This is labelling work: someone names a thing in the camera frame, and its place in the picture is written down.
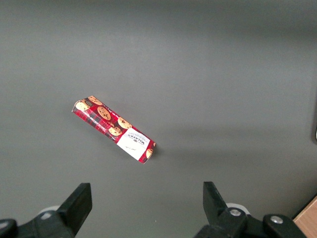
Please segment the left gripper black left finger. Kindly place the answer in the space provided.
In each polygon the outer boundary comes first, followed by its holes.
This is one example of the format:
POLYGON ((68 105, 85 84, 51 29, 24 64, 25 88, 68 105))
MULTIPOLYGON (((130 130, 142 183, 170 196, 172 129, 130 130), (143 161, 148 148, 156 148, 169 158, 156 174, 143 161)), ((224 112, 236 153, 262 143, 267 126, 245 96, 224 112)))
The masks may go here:
POLYGON ((81 183, 57 208, 41 212, 18 225, 15 219, 1 219, 2 238, 74 238, 92 210, 91 184, 81 183))

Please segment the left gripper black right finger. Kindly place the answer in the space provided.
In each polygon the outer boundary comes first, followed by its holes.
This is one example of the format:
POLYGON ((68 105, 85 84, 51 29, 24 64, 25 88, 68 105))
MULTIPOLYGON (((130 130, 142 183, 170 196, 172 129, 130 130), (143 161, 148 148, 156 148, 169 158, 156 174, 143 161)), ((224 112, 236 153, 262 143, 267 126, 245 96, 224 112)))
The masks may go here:
POLYGON ((290 218, 267 214, 257 220, 240 208, 228 207, 211 181, 203 184, 203 208, 209 222, 196 238, 304 238, 290 218))

